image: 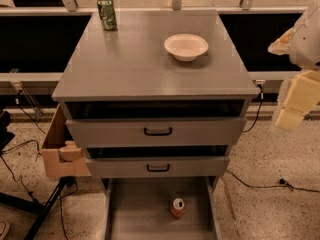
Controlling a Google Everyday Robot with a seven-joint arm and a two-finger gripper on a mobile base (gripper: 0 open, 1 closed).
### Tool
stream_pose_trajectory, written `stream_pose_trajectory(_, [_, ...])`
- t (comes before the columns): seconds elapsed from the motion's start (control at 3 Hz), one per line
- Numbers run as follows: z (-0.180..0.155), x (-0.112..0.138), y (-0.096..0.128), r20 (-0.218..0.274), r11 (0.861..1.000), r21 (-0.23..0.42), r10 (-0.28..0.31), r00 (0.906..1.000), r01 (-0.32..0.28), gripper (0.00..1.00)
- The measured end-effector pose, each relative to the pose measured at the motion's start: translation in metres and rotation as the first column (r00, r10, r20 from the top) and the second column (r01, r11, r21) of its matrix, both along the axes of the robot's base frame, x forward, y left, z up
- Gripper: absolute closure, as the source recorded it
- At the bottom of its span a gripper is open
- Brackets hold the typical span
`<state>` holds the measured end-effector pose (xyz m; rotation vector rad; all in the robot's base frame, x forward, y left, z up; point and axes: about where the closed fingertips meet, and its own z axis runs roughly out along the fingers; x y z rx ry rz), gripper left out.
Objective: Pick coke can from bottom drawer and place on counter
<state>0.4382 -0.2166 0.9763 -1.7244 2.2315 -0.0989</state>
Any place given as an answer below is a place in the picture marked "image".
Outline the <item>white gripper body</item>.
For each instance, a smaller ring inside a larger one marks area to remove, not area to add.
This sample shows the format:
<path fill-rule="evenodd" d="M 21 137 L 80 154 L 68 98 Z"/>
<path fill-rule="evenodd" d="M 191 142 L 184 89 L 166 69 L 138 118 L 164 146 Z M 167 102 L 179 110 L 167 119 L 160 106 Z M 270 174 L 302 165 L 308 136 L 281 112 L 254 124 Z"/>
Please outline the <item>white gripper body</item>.
<path fill-rule="evenodd" d="M 284 109 L 299 115 L 308 114 L 320 102 L 320 73 L 307 70 L 296 75 L 284 101 Z"/>

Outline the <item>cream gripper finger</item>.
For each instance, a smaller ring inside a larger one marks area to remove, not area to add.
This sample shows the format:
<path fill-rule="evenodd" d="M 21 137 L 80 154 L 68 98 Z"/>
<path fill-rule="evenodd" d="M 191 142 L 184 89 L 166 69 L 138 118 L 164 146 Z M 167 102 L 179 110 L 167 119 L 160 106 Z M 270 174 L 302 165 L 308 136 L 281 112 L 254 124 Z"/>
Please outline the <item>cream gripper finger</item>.
<path fill-rule="evenodd" d="M 292 131 L 303 121 L 304 117 L 292 111 L 282 109 L 276 119 L 275 125 L 285 131 Z"/>
<path fill-rule="evenodd" d="M 290 53 L 290 43 L 292 36 L 292 28 L 288 29 L 278 39 L 268 47 L 268 52 L 274 55 L 288 55 Z"/>

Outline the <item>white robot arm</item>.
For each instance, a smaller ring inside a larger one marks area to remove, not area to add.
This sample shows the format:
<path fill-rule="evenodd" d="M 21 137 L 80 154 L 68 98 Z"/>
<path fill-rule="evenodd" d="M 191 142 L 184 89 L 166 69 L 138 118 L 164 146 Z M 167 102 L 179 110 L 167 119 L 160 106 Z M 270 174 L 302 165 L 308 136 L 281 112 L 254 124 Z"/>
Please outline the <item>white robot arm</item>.
<path fill-rule="evenodd" d="M 301 72 L 285 79 L 272 117 L 272 131 L 295 130 L 320 102 L 320 0 L 315 0 L 294 25 L 274 41 L 268 52 L 288 55 Z"/>

